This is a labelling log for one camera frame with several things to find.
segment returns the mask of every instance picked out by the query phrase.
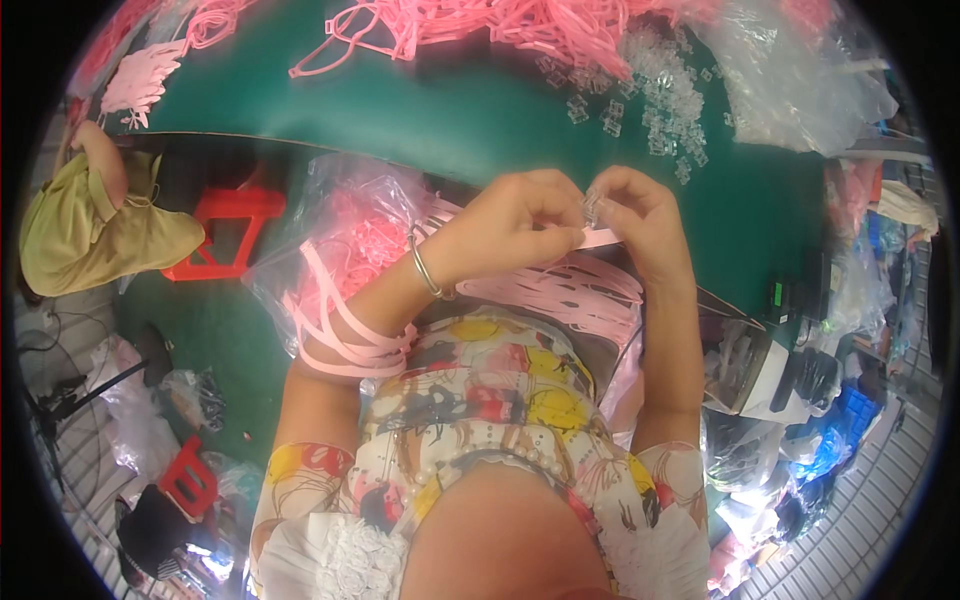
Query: patterned dress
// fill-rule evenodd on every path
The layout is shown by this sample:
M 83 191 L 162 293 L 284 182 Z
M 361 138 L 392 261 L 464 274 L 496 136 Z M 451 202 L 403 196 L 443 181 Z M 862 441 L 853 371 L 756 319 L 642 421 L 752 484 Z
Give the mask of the patterned dress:
M 594 390 L 549 325 L 485 307 L 422 327 L 406 372 L 377 389 L 355 457 L 310 441 L 274 452 L 254 520 L 254 581 L 279 523 L 343 513 L 409 541 L 444 490 L 485 461 L 536 473 L 569 505 L 594 537 L 614 593 L 703 598 L 699 450 L 671 443 L 630 454 L 612 442 Z M 338 590 L 316 597 L 327 595 Z

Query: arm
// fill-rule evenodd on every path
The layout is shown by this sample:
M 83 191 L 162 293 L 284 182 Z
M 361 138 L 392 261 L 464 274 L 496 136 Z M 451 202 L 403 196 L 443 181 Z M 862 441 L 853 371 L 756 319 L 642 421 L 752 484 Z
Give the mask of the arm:
M 631 452 L 665 442 L 696 446 L 704 365 L 697 286 L 677 201 L 626 167 L 611 167 L 593 186 L 612 199 L 602 201 L 601 218 L 623 238 L 646 289 L 645 398 Z
M 70 147 L 70 142 L 76 134 L 76 131 L 77 130 L 69 124 L 63 129 L 63 139 L 60 141 L 60 147 L 57 148 L 57 158 L 54 160 L 54 172 L 50 175 L 50 179 L 56 177 L 60 169 L 63 168 L 63 165 L 66 164 L 66 149 Z
M 107 190 L 110 203 L 117 210 L 123 206 L 127 198 L 127 170 L 120 157 L 120 151 L 113 141 L 93 121 L 83 121 L 77 128 L 71 147 L 74 150 L 83 150 L 91 172 L 100 174 L 100 179 Z
M 494 181 L 459 215 L 419 246 L 431 278 L 445 289 L 464 279 L 492 276 L 556 260 L 580 246 L 583 194 L 558 171 L 534 171 Z M 533 230 L 534 222 L 561 227 Z M 410 254 L 347 301 L 350 312 L 373 331 L 396 336 L 433 301 Z M 339 314 L 331 325 L 343 342 L 366 344 Z M 306 351 L 327 363 L 343 362 L 310 339 Z M 274 448 L 323 442 L 357 448 L 359 381 L 318 372 L 299 357 L 287 373 Z

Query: hand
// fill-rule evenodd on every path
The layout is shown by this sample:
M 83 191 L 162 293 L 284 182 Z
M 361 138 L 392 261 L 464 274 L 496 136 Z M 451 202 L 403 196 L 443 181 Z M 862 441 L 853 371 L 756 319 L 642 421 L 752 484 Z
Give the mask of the hand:
M 553 169 L 501 176 L 423 242 L 420 256 L 445 289 L 553 262 L 584 243 L 583 197 Z M 534 223 L 548 227 L 534 230 Z
M 81 150 L 84 147 L 84 140 L 86 139 L 87 132 L 90 130 L 90 128 L 100 130 L 100 127 L 93 121 L 81 121 L 80 125 L 78 125 L 76 129 L 72 130 L 73 137 L 70 140 L 70 148 L 73 150 Z
M 591 186 L 600 192 L 600 219 L 619 235 L 648 287 L 694 283 L 677 200 L 639 171 L 611 167 Z

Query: tiled floor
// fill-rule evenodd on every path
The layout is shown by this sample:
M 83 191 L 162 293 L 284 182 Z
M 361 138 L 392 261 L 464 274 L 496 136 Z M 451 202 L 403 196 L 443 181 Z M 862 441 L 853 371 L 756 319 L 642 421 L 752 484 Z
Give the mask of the tiled floor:
M 866 444 L 837 481 L 827 518 L 794 544 L 794 553 L 758 568 L 738 590 L 742 600 L 847 600 L 885 559 L 909 515 L 933 443 L 936 416 L 907 403 L 903 424 Z

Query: floral dress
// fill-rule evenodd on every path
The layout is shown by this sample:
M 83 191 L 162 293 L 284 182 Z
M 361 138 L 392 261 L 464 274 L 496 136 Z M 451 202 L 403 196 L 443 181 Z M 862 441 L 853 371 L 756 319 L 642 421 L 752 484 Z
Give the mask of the floral dress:
M 703 598 L 699 450 L 630 454 L 612 442 L 594 388 L 565 336 L 543 323 L 485 307 L 423 327 L 407 370 L 377 389 L 356 456 L 310 441 L 274 452 L 252 532 L 254 584 L 267 598 L 280 596 L 272 581 L 287 597 L 398 597 L 417 527 L 485 461 L 538 474 L 569 505 L 613 593 Z

